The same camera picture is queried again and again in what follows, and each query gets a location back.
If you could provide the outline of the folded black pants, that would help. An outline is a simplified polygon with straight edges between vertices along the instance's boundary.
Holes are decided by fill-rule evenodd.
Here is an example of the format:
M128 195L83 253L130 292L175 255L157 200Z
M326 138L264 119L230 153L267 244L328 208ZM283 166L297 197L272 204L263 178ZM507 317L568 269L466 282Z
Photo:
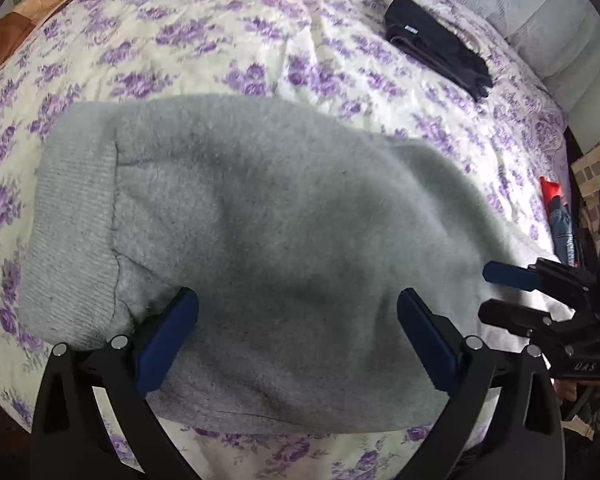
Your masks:
M476 102L488 96L493 80L484 59L413 0L392 0L385 24L389 44L456 84Z

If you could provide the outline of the red cloth item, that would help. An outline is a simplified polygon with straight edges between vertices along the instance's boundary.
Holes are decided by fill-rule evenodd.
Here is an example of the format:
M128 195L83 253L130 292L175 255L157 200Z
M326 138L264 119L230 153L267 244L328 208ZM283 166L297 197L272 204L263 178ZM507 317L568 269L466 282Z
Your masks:
M564 203L562 187L558 182L550 181L540 177L542 200L547 214L551 214Z

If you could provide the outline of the lavender lace bed cover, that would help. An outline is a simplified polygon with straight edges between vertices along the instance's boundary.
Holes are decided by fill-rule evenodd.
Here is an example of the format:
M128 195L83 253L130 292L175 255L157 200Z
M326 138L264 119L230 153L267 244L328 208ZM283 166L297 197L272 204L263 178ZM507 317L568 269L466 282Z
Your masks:
M590 0L453 0L489 22L567 113L584 152L600 143L600 14Z

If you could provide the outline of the purple floral bed quilt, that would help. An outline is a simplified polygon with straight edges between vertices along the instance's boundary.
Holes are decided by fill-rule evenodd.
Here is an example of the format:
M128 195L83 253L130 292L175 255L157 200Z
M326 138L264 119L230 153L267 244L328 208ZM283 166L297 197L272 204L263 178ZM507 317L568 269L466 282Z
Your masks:
M485 101L388 44L391 0L74 0L24 42L0 71L0 407L17 424L31 425L48 356L16 312L35 170L55 119L77 102L277 96L421 138L552 249L540 183L568 179L565 114L488 22L451 0L415 1L484 58Z

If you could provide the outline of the blue denim jeans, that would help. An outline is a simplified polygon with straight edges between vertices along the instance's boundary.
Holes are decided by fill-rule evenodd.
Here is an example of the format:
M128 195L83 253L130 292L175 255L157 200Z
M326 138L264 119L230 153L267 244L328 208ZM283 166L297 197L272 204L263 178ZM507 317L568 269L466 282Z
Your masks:
M550 232L554 243L554 253L565 266L576 265L576 251L573 245L572 221L566 205L559 196L550 200Z

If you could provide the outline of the grey fleece pants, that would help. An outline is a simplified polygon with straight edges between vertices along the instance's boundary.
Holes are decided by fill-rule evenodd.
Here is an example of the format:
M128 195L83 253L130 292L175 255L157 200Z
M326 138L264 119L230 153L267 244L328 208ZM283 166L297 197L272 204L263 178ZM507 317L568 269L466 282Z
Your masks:
M250 96L82 103L42 148L18 316L50 344L130 334L181 288L199 318L149 402L241 434L354 434L435 420L396 316L415 289L464 334L483 327L483 266L550 253L421 140Z

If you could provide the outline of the beige checkered curtain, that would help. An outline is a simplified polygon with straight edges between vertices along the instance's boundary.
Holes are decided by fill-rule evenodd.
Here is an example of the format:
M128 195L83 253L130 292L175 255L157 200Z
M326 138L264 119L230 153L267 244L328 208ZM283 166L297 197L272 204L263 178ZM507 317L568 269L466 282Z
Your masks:
M581 223L590 231L596 247L600 247L600 142L571 165L582 196Z

